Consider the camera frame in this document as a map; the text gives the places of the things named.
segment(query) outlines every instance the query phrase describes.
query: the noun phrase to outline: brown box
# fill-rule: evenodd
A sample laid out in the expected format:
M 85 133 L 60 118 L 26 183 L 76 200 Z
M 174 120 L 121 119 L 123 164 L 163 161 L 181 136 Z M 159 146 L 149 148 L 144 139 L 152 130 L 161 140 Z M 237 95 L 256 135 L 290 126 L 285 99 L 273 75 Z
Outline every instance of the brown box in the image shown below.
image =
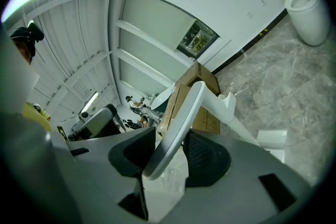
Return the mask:
M 162 135 L 166 133 L 169 125 L 175 119 L 189 91 L 190 87 L 180 85 L 175 88 L 175 91 L 170 96 L 161 124 L 157 129 L 157 131 Z M 192 128 L 213 134 L 219 134 L 219 119 L 213 116 L 205 108 L 201 107 L 196 115 Z
M 194 64 L 179 78 L 175 83 L 175 86 L 180 84 L 191 87 L 195 82 L 203 80 L 209 90 L 211 90 L 215 95 L 220 94 L 220 89 L 218 85 L 217 78 L 199 62 L 194 62 Z

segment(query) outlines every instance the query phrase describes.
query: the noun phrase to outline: gray tile floor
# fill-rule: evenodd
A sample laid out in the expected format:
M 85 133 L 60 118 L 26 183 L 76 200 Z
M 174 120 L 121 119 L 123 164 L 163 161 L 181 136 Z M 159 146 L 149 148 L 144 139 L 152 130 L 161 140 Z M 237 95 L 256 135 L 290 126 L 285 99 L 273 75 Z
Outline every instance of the gray tile floor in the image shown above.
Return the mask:
M 259 129 L 288 130 L 286 164 L 318 183 L 336 149 L 335 27 L 310 47 L 287 15 L 216 76 L 222 94 L 235 94 L 235 115 L 254 137 Z M 221 134 L 238 138 L 225 124 Z

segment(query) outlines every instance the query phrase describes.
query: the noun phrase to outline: black cap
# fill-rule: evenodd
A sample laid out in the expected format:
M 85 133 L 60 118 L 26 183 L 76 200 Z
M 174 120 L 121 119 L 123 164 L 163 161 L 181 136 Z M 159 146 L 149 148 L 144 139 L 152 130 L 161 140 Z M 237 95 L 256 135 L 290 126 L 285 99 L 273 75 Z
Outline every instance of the black cap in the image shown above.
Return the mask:
M 34 22 L 31 22 L 27 27 L 19 27 L 10 34 L 12 40 L 24 41 L 31 53 L 31 56 L 34 57 L 35 50 L 35 41 L 39 42 L 44 39 L 43 32 L 37 27 Z

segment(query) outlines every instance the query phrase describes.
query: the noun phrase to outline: person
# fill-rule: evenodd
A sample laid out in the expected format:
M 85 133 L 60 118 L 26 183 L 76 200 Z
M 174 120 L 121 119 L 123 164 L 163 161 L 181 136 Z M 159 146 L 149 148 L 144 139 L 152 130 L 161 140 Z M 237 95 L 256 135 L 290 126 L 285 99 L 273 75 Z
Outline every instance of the person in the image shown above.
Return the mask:
M 147 115 L 148 117 L 159 121 L 160 120 L 160 114 L 154 110 L 151 110 L 148 108 L 143 102 L 134 102 L 130 96 L 126 96 L 126 101 L 129 104 L 129 106 L 133 109 L 139 109 L 141 113 Z
M 136 129 L 140 129 L 141 126 L 138 125 L 137 123 L 134 123 L 132 120 L 122 120 L 124 123 L 125 123 L 125 126 L 128 127 L 128 128 L 132 128 L 134 130 Z
M 122 129 L 126 132 L 126 128 L 125 128 L 124 124 L 122 123 L 122 120 L 119 117 L 117 109 L 114 107 L 114 105 L 113 104 L 108 104 L 105 107 L 108 108 L 112 112 L 113 119 L 115 119 L 120 124 Z
M 31 64 L 35 56 L 35 42 L 43 40 L 44 34 L 34 24 L 30 23 L 27 27 L 19 27 L 9 36 L 20 54 Z M 50 115 L 39 105 L 25 103 L 22 115 L 30 120 L 38 122 L 46 131 L 53 132 L 54 129 L 50 124 Z

